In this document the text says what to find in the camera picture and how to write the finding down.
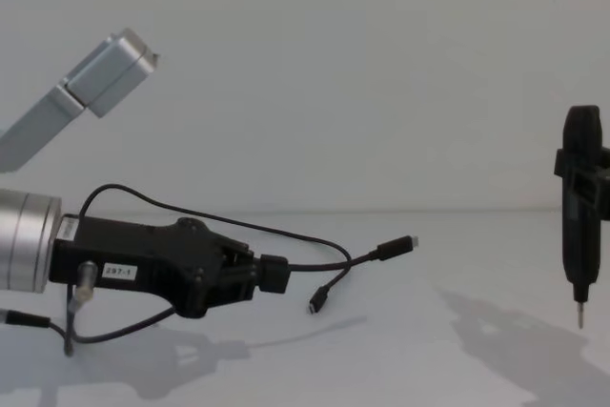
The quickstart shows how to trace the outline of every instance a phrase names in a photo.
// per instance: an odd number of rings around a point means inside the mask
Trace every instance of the metal bracket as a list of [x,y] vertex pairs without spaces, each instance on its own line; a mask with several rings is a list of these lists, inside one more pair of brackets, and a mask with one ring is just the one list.
[[156,69],[157,58],[132,30],[112,34],[0,132],[0,173],[19,170],[86,108],[105,116]]

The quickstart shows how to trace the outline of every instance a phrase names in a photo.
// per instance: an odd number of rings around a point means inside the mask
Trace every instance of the metal tip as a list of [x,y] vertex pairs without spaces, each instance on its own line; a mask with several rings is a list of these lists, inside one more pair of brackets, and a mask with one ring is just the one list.
[[584,304],[579,302],[579,329],[584,327]]

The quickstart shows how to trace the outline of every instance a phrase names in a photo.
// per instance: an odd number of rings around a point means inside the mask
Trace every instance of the silver cylindrical joint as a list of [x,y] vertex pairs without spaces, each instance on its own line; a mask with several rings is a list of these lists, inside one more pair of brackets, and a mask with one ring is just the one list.
[[60,198],[0,190],[0,290],[44,291],[60,222]]

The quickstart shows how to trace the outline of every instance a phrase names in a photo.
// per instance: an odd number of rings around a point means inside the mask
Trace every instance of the white wall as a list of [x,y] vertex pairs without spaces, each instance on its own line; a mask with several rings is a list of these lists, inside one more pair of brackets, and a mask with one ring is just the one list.
[[[160,69],[2,186],[219,211],[559,203],[567,108],[610,129],[608,0],[0,0],[9,124],[111,31]],[[99,209],[127,210],[109,197]]]

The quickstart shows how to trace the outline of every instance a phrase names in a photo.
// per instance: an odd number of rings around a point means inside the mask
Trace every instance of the black cable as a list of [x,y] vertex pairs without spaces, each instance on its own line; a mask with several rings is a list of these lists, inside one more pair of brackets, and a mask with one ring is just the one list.
[[340,271],[347,267],[354,267],[359,264],[374,260],[375,257],[372,254],[365,254],[359,256],[356,259],[344,262],[333,262],[328,264],[290,264],[291,272],[330,272]]
[[80,336],[76,332],[74,332],[74,341],[77,343],[102,343],[107,342],[109,340],[113,340],[115,338],[128,336],[129,334],[136,333],[137,331],[141,331],[145,328],[153,326],[153,324],[158,323],[159,321],[172,316],[175,313],[173,307],[164,310],[163,312],[153,315],[150,318],[139,321],[131,326],[127,326],[123,329],[119,329],[118,331],[112,331],[111,333],[102,334],[100,336]]
[[[118,191],[122,191],[124,193],[129,193],[129,194],[134,195],[135,197],[139,198],[140,200],[143,200],[144,202],[147,202],[155,207],[169,210],[171,212],[177,212],[179,214],[190,214],[193,216],[199,216],[201,218],[206,218],[206,219],[211,219],[214,221],[220,221],[222,223],[232,224],[234,226],[241,226],[244,228],[254,229],[256,231],[261,231],[263,233],[276,234],[276,235],[281,235],[284,237],[293,238],[296,240],[301,240],[304,242],[311,242],[311,243],[317,243],[319,245],[325,245],[325,246],[333,248],[333,249],[337,250],[338,252],[340,252],[341,254],[343,254],[343,256],[345,257],[346,260],[350,261],[352,259],[352,256],[345,248],[343,248],[339,244],[334,243],[330,240],[325,240],[323,238],[317,238],[317,237],[311,237],[309,235],[304,235],[304,234],[291,233],[291,232],[282,231],[282,230],[276,229],[276,228],[270,228],[267,226],[260,226],[257,224],[246,223],[244,221],[238,221],[235,219],[226,218],[224,216],[218,216],[215,214],[205,214],[203,212],[197,212],[195,210],[185,209],[183,207],[177,207],[174,205],[160,202],[158,200],[155,200],[151,197],[144,195],[143,193],[141,193],[139,191],[134,190],[133,188],[130,188],[129,186],[120,185],[117,183],[109,183],[106,185],[102,185],[99,188],[97,188],[96,190],[94,190],[83,203],[83,206],[80,209],[80,213],[78,214],[78,217],[83,218],[85,216],[85,214],[87,213],[87,210],[91,206],[92,202],[94,201],[94,199],[106,190],[118,190]],[[341,278],[343,278],[350,271],[350,268],[351,268],[351,266],[346,267],[340,274],[338,274],[335,278],[333,278],[330,282],[328,282],[324,286],[326,288],[328,288],[329,290],[331,288],[333,288],[341,280]]]
[[[315,294],[312,296],[312,298],[310,299],[310,311],[313,313],[319,312],[319,310],[321,309],[321,307],[324,305],[324,302],[326,301],[326,296],[328,295],[328,292],[331,290],[331,288],[333,288],[343,277],[345,277],[345,275],[347,275],[347,273],[350,271],[350,269],[352,268],[352,265],[350,264],[350,261],[352,261],[352,257],[350,255],[350,253],[343,247],[341,247],[340,245],[338,245],[337,243],[334,243],[330,240],[325,240],[322,238],[317,238],[317,237],[311,237],[309,235],[304,235],[304,234],[297,234],[297,233],[291,233],[288,231],[282,231],[276,228],[270,228],[270,227],[266,227],[266,226],[260,226],[260,225],[256,225],[256,224],[251,224],[251,223],[246,223],[243,221],[238,221],[235,219],[230,219],[230,218],[225,218],[223,216],[218,216],[215,214],[206,214],[203,212],[197,212],[194,210],[190,210],[190,209],[185,209],[182,207],[177,207],[174,205],[170,205],[170,204],[166,204],[163,202],[159,202],[155,199],[152,199],[151,197],[148,197],[146,195],[144,195],[143,193],[140,193],[139,191],[134,190],[133,188],[130,188],[128,186],[125,185],[120,185],[120,184],[116,184],[116,183],[109,183],[106,185],[102,185],[100,187],[98,187],[97,189],[95,189],[85,200],[85,202],[83,203],[80,212],[78,214],[79,218],[83,218],[85,217],[85,215],[87,214],[87,210],[89,209],[89,207],[91,206],[92,202],[94,201],[94,199],[99,196],[101,193],[103,193],[106,190],[118,190],[118,191],[123,191],[124,193],[129,193],[131,195],[134,195],[135,197],[138,197],[139,199],[143,200],[144,202],[147,202],[155,207],[161,208],[161,209],[165,209],[171,212],[177,212],[180,214],[190,214],[193,216],[198,216],[201,218],[207,218],[207,219],[211,219],[211,220],[215,220],[215,221],[220,221],[222,223],[227,223],[227,224],[232,224],[235,226],[241,226],[244,228],[249,228],[249,229],[253,229],[256,231],[261,231],[264,233],[269,233],[269,234],[276,234],[276,235],[281,235],[281,236],[285,236],[285,237],[289,237],[289,238],[293,238],[296,240],[301,240],[301,241],[305,241],[305,242],[311,242],[311,243],[317,243],[320,245],[325,245],[327,247],[333,248],[335,250],[337,250],[338,252],[340,252],[341,254],[343,254],[343,256],[345,256],[345,259],[347,260],[347,262],[343,263],[343,267],[342,272],[339,273],[338,275],[335,276],[335,278],[333,278],[330,282],[328,282],[327,284],[323,285],[322,287],[318,288],[318,290],[315,292]],[[80,336],[75,330],[74,330],[74,312],[71,312],[68,307],[69,304],[71,302],[71,297],[72,297],[72,287],[73,285],[69,284],[66,286],[66,315],[67,315],[67,328],[66,328],[66,332],[64,333],[64,353],[67,356],[70,356],[72,354],[72,342],[75,341],[77,343],[99,343],[99,342],[105,342],[108,340],[112,340],[114,338],[119,338],[121,336],[126,336],[128,334],[134,333],[136,331],[140,331],[142,329],[145,329],[149,326],[152,326],[155,323],[158,323],[159,321],[167,318],[168,316],[171,316],[174,314],[174,309],[170,308],[167,309],[163,312],[161,312],[160,314],[151,316],[148,319],[145,319],[143,321],[137,322],[135,324],[133,324],[132,326],[128,326],[126,328],[122,328],[119,329],[117,331],[114,331],[112,333],[108,333],[108,334],[104,334],[101,336]],[[319,295],[320,293],[324,294],[324,299],[323,300],[319,300]]]
[[49,328],[53,329],[56,333],[58,333],[61,338],[65,339],[66,338],[66,332],[61,329],[59,326],[57,326],[55,323],[49,323]]

